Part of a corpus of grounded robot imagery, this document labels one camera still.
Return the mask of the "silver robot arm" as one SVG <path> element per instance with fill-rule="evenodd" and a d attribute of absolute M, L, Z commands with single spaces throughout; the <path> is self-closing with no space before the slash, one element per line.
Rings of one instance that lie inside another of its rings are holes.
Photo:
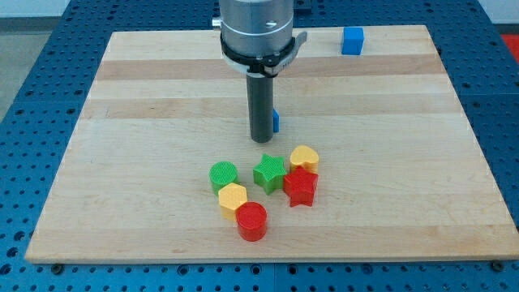
<path fill-rule="evenodd" d="M 295 60 L 307 32 L 293 34 L 291 0 L 220 0 L 221 51 L 236 71 L 274 78 Z"/>

